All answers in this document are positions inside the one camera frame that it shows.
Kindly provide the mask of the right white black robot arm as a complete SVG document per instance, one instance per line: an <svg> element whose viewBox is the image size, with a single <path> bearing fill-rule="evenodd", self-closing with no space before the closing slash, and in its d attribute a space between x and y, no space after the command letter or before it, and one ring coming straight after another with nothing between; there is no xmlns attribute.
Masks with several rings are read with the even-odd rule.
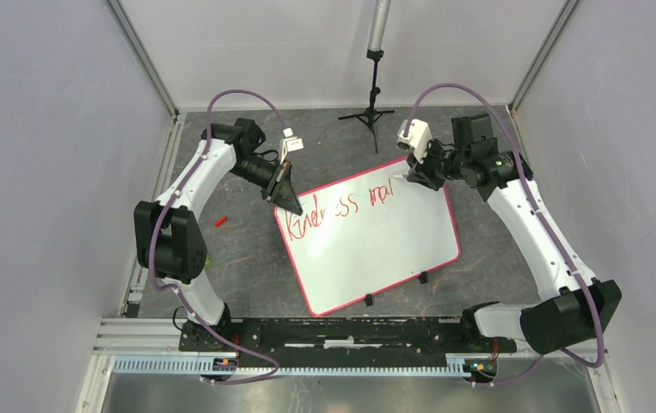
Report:
<svg viewBox="0 0 656 413"><path fill-rule="evenodd" d="M494 338L526 342L538 354L569 352L593 340L604 351L604 330L622 299L613 280L601 281L578 256L543 204L521 155L501 151L489 114L454 118L453 142L443 144L422 120L406 120L397 145L407 151L406 178L438 191L448 181L475 189L500 218L530 268L540 301L500 302L463 311L459 337L471 351Z"/></svg>

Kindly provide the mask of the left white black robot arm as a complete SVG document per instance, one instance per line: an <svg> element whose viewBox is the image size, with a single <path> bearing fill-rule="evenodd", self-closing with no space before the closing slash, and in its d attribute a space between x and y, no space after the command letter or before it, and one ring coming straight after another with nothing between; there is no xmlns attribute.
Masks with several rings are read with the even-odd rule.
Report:
<svg viewBox="0 0 656 413"><path fill-rule="evenodd" d="M232 174L258 187L266 202L303 213L287 158L303 149L303 140L284 128L274 159L259 150L265 140L254 120L239 118L232 126L211 123L176 181L153 201L140 201L134 208L138 264L147 270L154 289L176 295L188 321L201 327L199 337L212 350L227 348L233 339L228 306L205 274L209 254L199 226L216 186Z"/></svg>

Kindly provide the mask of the red marker cap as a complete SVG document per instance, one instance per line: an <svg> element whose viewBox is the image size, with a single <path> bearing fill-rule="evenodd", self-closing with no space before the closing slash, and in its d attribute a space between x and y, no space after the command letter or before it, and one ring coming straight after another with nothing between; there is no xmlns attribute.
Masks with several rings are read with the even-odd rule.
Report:
<svg viewBox="0 0 656 413"><path fill-rule="evenodd" d="M220 226L224 225L227 222L227 220L228 220L228 216L224 215L224 216L220 217L218 220L216 220L214 222L214 225L216 227L220 227Z"/></svg>

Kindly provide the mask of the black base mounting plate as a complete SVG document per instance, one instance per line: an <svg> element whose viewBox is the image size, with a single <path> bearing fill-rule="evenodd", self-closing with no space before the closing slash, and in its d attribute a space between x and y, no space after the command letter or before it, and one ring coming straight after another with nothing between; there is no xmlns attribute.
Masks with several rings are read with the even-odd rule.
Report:
<svg viewBox="0 0 656 413"><path fill-rule="evenodd" d="M472 336L456 317L323 317L232 319L216 328L180 327L182 352L213 352L235 367L441 367L447 354L510 354L507 338Z"/></svg>

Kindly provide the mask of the pink-framed whiteboard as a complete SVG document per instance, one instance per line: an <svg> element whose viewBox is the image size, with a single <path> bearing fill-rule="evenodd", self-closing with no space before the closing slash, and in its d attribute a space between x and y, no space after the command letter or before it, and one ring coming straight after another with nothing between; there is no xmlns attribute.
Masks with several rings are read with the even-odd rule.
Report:
<svg viewBox="0 0 656 413"><path fill-rule="evenodd" d="M300 194L302 215L275 207L310 315L326 316L459 259L447 191L391 178L408 171L398 158Z"/></svg>

